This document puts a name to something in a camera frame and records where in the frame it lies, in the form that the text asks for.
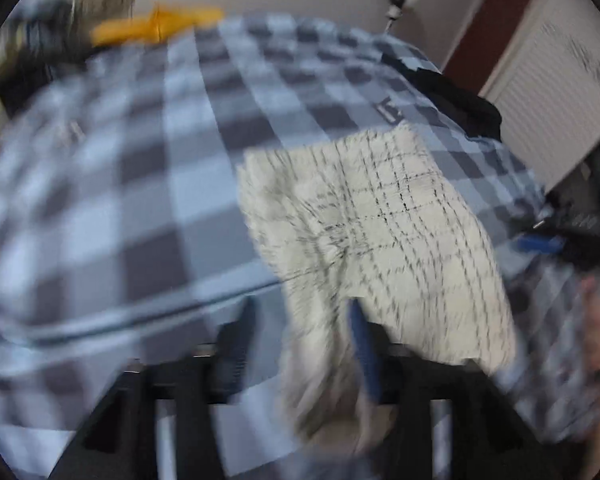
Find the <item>person's right hand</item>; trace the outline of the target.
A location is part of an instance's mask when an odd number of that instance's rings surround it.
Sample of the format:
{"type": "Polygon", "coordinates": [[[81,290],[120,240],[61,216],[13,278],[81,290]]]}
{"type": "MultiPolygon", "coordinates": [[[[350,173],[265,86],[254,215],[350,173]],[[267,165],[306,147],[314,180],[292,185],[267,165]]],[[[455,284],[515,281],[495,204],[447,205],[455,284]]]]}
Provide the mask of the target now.
{"type": "Polygon", "coordinates": [[[600,285],[593,274],[580,284],[584,307],[583,345],[585,363],[592,373],[600,372],[600,285]]]}

